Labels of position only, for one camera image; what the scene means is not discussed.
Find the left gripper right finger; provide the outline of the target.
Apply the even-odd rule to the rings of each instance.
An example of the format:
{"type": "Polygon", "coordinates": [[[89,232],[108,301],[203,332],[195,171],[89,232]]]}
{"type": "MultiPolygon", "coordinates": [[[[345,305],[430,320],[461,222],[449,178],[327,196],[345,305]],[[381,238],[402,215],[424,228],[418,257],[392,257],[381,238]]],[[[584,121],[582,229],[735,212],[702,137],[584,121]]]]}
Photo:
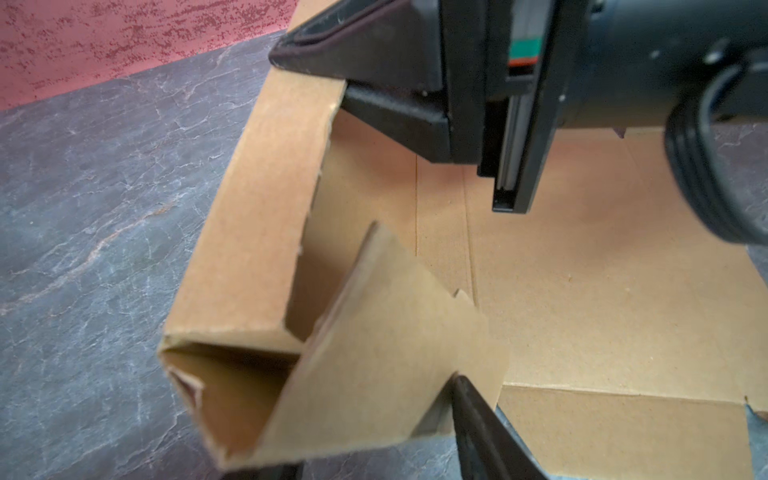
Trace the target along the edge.
{"type": "Polygon", "coordinates": [[[464,375],[451,379],[452,417],[462,479],[537,479],[548,475],[464,375]]]}

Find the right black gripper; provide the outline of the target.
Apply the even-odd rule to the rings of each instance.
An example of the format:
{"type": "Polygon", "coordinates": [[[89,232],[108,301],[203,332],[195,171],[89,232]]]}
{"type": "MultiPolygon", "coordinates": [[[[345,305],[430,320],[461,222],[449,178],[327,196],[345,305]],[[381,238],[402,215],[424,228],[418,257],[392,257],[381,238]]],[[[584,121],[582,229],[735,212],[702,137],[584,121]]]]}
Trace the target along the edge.
{"type": "Polygon", "coordinates": [[[494,181],[493,210],[525,214],[593,5],[338,1],[283,35],[268,58],[283,70],[355,81],[343,110],[429,162],[477,166],[494,181]],[[543,31],[531,72],[513,75],[522,8],[542,14],[543,31]]]}

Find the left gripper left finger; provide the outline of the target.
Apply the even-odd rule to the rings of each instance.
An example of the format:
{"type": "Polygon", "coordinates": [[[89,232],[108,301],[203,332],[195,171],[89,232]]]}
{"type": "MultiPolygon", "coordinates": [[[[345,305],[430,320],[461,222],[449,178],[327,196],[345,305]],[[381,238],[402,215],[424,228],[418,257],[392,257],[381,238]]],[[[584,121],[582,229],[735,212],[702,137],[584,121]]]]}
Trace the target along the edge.
{"type": "Polygon", "coordinates": [[[227,472],[221,480],[301,480],[303,470],[303,463],[248,468],[227,472]]]}

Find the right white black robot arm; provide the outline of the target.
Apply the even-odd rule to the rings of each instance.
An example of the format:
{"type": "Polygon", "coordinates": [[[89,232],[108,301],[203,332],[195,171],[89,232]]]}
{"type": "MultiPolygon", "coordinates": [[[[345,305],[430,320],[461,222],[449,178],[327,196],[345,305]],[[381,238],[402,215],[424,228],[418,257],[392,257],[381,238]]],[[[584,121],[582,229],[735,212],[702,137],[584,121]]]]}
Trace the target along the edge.
{"type": "Polygon", "coordinates": [[[763,1],[339,1],[269,60],[343,80],[344,110],[523,214],[557,129],[660,125],[766,53],[763,1]]]}

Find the brown cardboard box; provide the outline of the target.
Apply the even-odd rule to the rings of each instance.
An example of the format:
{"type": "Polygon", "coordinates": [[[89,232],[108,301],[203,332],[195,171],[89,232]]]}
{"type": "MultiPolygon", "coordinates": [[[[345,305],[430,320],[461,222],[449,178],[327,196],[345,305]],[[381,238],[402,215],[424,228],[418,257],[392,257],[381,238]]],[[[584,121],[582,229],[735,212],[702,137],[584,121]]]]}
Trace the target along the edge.
{"type": "Polygon", "coordinates": [[[767,287],[714,122],[767,53],[657,126],[559,128],[531,208],[271,64],[158,356],[225,471],[455,434],[464,375],[547,475],[750,479],[767,287]]]}

